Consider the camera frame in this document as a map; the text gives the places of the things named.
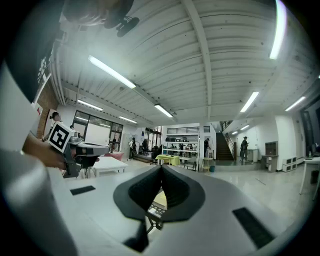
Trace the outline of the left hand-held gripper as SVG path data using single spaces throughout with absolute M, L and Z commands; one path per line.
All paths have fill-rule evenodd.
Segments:
M 62 122 L 54 123 L 47 141 L 65 160 L 65 178 L 77 178 L 81 166 L 93 167 L 100 156 L 110 151 L 105 144 L 81 142 L 76 132 Z

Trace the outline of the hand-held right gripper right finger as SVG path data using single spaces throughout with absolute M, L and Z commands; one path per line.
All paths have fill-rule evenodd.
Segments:
M 299 231 L 225 180 L 174 167 L 198 182 L 205 199 L 189 219 L 165 223 L 149 256 L 276 256 Z

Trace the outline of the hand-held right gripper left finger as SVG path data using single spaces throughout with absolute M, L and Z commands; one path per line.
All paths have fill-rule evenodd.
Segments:
M 68 181 L 57 169 L 49 168 L 53 198 L 68 235 L 54 243 L 52 256 L 163 256 L 156 239 L 142 253 L 124 244 L 135 236 L 140 223 L 125 217 L 113 198 L 118 185 L 149 170 L 143 167 Z

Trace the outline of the person's left forearm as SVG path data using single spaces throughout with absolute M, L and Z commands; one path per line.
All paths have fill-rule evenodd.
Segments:
M 38 158 L 48 168 L 66 169 L 65 159 L 52 149 L 52 147 L 37 139 L 31 132 L 27 135 L 22 151 L 30 156 Z

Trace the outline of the white table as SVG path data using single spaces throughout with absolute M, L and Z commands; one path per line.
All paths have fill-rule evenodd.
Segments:
M 112 172 L 112 171 L 117 171 L 124 173 L 126 168 L 129 165 L 117 160 L 111 156 L 100 156 L 99 161 L 96 161 L 95 164 L 92 167 L 92 170 L 95 174 L 96 177 L 99 177 L 100 175 L 107 173 L 107 172 Z

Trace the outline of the large black-framed window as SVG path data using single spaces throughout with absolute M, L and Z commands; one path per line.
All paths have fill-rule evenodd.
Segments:
M 72 123 L 84 142 L 120 151 L 123 125 L 77 110 Z

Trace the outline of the pink chair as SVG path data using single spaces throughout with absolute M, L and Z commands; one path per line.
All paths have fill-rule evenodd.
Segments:
M 104 157 L 112 157 L 118 161 L 122 161 L 122 157 L 123 157 L 124 153 L 123 152 L 113 152 L 113 153 L 106 153 L 103 156 Z

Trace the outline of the yellow board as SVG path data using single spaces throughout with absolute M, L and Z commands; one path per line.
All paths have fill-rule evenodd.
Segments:
M 158 194 L 155 196 L 152 204 L 160 209 L 167 210 L 167 198 L 165 192 L 161 189 Z

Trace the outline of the small wooden stool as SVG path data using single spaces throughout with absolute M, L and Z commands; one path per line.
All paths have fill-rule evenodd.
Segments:
M 213 161 L 213 160 L 214 160 L 214 159 L 213 159 L 212 157 L 204 157 L 204 158 L 203 158 L 201 168 L 202 168 L 202 171 L 203 171 L 204 173 L 210 171 L 210 168 L 211 168 L 211 165 L 212 165 L 212 161 Z

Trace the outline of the yellow table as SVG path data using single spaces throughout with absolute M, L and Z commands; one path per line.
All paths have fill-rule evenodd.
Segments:
M 155 159 L 172 166 L 178 166 L 180 164 L 180 157 L 176 155 L 159 154 Z

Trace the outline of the dark staircase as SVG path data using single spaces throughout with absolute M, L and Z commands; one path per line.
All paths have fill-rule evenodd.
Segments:
M 216 159 L 218 161 L 237 160 L 237 143 L 233 142 L 228 134 L 216 133 Z

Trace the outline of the ceiling tube lights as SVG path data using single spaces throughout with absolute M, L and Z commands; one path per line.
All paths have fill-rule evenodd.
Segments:
M 134 0 L 124 37 L 77 38 L 77 100 L 132 124 L 258 118 L 283 112 L 316 66 L 281 0 Z

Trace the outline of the white shelving unit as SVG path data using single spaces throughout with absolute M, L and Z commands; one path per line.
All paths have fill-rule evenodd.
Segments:
M 184 166 L 186 160 L 191 157 L 197 158 L 197 170 L 200 162 L 200 133 L 169 133 L 164 136 L 162 144 L 162 155 L 179 156 L 180 164 Z

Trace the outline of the grey cabinet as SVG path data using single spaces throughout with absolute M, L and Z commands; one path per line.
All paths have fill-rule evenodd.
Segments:
M 261 156 L 261 168 L 270 173 L 277 170 L 278 164 L 278 141 L 265 143 L 265 154 Z

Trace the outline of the white drawer unit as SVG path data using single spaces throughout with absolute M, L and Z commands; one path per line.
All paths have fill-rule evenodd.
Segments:
M 297 168 L 297 158 L 291 157 L 282 160 L 282 171 L 291 172 Z

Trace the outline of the white desk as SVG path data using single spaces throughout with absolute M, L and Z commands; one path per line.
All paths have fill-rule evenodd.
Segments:
M 303 192 L 303 187 L 304 187 L 304 182 L 305 182 L 305 178 L 306 178 L 308 165 L 318 165 L 319 174 L 318 174 L 318 178 L 317 178 L 316 188 L 315 188 L 315 191 L 314 191 L 314 194 L 312 197 L 312 200 L 314 201 L 317 197 L 318 189 L 320 187 L 320 156 L 313 157 L 311 159 L 305 159 L 303 161 L 303 175 L 302 175 L 302 181 L 301 181 L 301 185 L 300 185 L 300 189 L 299 189 L 299 195 L 301 195 Z

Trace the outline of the person's black t-shirt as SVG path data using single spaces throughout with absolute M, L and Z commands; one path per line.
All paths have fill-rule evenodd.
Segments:
M 0 0 L 0 57 L 32 102 L 60 30 L 65 0 Z

